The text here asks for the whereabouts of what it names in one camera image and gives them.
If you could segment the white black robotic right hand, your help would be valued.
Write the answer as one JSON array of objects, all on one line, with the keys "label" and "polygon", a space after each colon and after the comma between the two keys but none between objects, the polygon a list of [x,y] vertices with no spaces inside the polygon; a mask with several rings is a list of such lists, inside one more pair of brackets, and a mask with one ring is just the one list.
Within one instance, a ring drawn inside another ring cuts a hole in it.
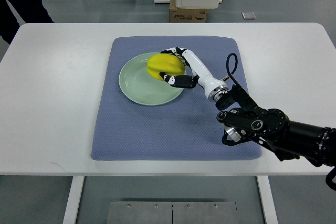
[{"label": "white black robotic right hand", "polygon": [[192,76],[168,74],[165,70],[163,78],[170,86],[175,88],[194,88],[199,84],[205,92],[205,96],[212,102],[217,102],[221,97],[228,93],[228,86],[222,79],[213,77],[208,68],[189,49],[175,47],[162,51],[163,54],[173,55],[175,58],[186,64],[192,71]]}]

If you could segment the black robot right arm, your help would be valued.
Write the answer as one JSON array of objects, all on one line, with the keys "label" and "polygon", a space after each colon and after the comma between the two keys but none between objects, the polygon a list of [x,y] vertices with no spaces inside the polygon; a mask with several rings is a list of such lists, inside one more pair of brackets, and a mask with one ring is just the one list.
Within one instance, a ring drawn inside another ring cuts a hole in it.
[{"label": "black robot right arm", "polygon": [[326,184],[335,190],[335,129],[290,120],[280,109],[263,109],[227,71],[232,88],[216,101],[217,121],[224,127],[222,143],[235,146],[254,142],[280,161],[306,158],[313,166],[332,170]]}]

